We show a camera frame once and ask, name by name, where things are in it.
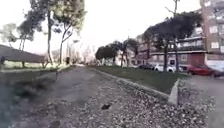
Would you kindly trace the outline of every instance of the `apartment building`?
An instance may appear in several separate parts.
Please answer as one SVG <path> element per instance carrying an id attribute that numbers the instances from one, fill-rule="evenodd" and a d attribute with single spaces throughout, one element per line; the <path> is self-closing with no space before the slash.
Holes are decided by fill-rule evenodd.
<path id="1" fill-rule="evenodd" d="M 220 68 L 224 66 L 224 0 L 200 0 L 203 30 L 206 37 L 205 63 Z"/>
<path id="2" fill-rule="evenodd" d="M 189 38 L 177 43 L 180 66 L 207 65 L 224 71 L 224 0 L 201 0 L 200 3 L 202 8 L 195 12 L 203 17 L 202 27 L 195 28 Z M 163 51 L 158 51 L 141 36 L 137 40 L 140 43 L 139 54 L 133 63 L 163 63 Z M 168 64 L 176 64 L 173 45 L 169 46 Z"/>

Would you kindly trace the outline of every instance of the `car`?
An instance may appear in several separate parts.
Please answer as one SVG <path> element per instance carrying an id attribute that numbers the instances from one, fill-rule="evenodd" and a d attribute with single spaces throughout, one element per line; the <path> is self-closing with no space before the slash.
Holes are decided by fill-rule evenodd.
<path id="1" fill-rule="evenodd" d="M 163 64 L 156 64 L 154 70 L 163 72 Z"/>
<path id="2" fill-rule="evenodd" d="M 168 65 L 167 66 L 167 71 L 172 72 L 172 73 L 176 72 L 176 66 L 175 65 Z"/>
<path id="3" fill-rule="evenodd" d="M 209 68 L 206 65 L 202 66 L 189 66 L 187 68 L 187 72 L 190 75 L 203 75 L 203 76 L 213 76 L 213 77 L 219 77 L 223 73 L 214 69 Z"/>
<path id="4" fill-rule="evenodd" d="M 159 72 L 163 72 L 164 71 L 163 66 L 164 66 L 163 64 L 156 64 L 155 70 L 159 71 Z M 174 72 L 176 72 L 176 67 L 174 65 L 167 65 L 167 71 L 174 73 Z"/>
<path id="5" fill-rule="evenodd" d="M 146 70 L 154 70 L 154 66 L 151 64 L 146 64 L 146 65 L 140 65 L 140 69 L 146 69 Z"/>
<path id="6" fill-rule="evenodd" d="M 138 68 L 136 65 L 131 65 L 130 68 Z"/>

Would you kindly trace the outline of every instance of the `red car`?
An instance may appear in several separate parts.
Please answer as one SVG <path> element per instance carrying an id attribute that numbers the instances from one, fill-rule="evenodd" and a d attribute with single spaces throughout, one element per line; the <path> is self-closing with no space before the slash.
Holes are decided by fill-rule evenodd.
<path id="1" fill-rule="evenodd" d="M 213 76 L 219 77 L 221 73 L 219 71 L 213 70 L 207 66 L 189 66 L 187 68 L 188 74 L 191 75 L 203 75 L 203 76 Z"/>

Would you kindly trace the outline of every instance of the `white car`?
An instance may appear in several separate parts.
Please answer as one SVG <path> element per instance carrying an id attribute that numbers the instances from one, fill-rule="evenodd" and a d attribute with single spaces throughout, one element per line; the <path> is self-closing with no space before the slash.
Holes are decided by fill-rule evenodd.
<path id="1" fill-rule="evenodd" d="M 154 70 L 163 72 L 163 64 L 156 64 Z"/>
<path id="2" fill-rule="evenodd" d="M 168 72 L 176 72 L 176 66 L 175 65 L 169 65 L 167 66 L 167 71 Z"/>
<path id="3" fill-rule="evenodd" d="M 156 64 L 155 66 L 155 70 L 159 71 L 159 72 L 163 72 L 163 64 Z M 167 65 L 167 71 L 168 72 L 176 72 L 176 67 L 175 66 L 171 66 L 171 65 Z"/>
<path id="4" fill-rule="evenodd" d="M 130 68 L 138 68 L 138 66 L 136 66 L 136 65 L 131 65 L 131 66 L 129 66 Z"/>

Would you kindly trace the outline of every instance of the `tree trunk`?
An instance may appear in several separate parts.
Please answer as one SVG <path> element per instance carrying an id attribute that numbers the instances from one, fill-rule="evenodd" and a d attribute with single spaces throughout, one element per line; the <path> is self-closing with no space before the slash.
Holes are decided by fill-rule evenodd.
<path id="1" fill-rule="evenodd" d="M 69 28 L 71 27 L 71 25 L 69 25 L 67 28 L 65 27 L 65 25 L 64 25 L 64 32 L 63 32 L 63 35 L 62 35 L 62 38 L 61 38 L 61 45 L 60 45 L 60 57 L 59 57 L 59 64 L 62 64 L 62 62 L 63 62 L 63 53 L 62 53 L 62 47 L 63 47 L 63 43 L 69 38 L 69 37 L 71 37 L 72 36 L 72 34 L 70 34 L 69 36 L 67 36 L 66 38 L 65 38 L 65 35 L 66 35 L 66 33 L 68 32 L 68 30 L 69 30 Z"/>
<path id="2" fill-rule="evenodd" d="M 9 47 L 10 47 L 10 48 L 13 48 L 10 42 L 9 42 Z"/>
<path id="3" fill-rule="evenodd" d="M 178 49 L 176 45 L 176 41 L 174 41 L 174 50 L 175 50 L 175 58 L 176 58 L 176 72 L 179 72 L 179 59 L 178 59 Z"/>
<path id="4" fill-rule="evenodd" d="M 62 48 L 63 48 L 63 42 L 61 42 L 61 45 L 60 45 L 59 64 L 62 64 L 62 62 L 63 62 L 63 57 L 62 57 Z"/>
<path id="5" fill-rule="evenodd" d="M 168 43 L 166 42 L 164 47 L 164 66 L 163 66 L 164 72 L 167 72 L 167 53 L 168 53 Z"/>
<path id="6" fill-rule="evenodd" d="M 124 53 L 121 55 L 121 67 L 123 67 L 123 62 L 124 62 Z"/>
<path id="7" fill-rule="evenodd" d="M 22 40 L 22 42 L 21 42 L 21 50 L 22 50 L 22 51 L 24 51 L 25 41 L 26 41 L 26 39 Z M 25 68 L 25 67 L 26 67 L 26 66 L 25 66 L 25 62 L 24 62 L 24 61 L 22 62 L 22 67 L 23 67 L 23 68 Z"/>
<path id="8" fill-rule="evenodd" d="M 148 41 L 147 42 L 147 59 L 149 59 L 150 58 L 150 56 L 149 56 L 149 54 L 150 54 L 150 44 L 149 44 L 150 42 Z"/>
<path id="9" fill-rule="evenodd" d="M 129 59 L 128 59 L 127 53 L 125 54 L 125 58 L 126 58 L 127 67 L 129 67 Z"/>
<path id="10" fill-rule="evenodd" d="M 47 22 L 48 22 L 48 39 L 47 39 L 47 53 L 48 53 L 48 58 L 53 65 L 53 59 L 52 59 L 52 54 L 51 54 L 51 28 L 52 28 L 52 23 L 51 23 L 51 11 L 48 10 L 47 12 Z"/>
<path id="11" fill-rule="evenodd" d="M 113 58 L 113 65 L 115 66 L 116 57 Z"/>

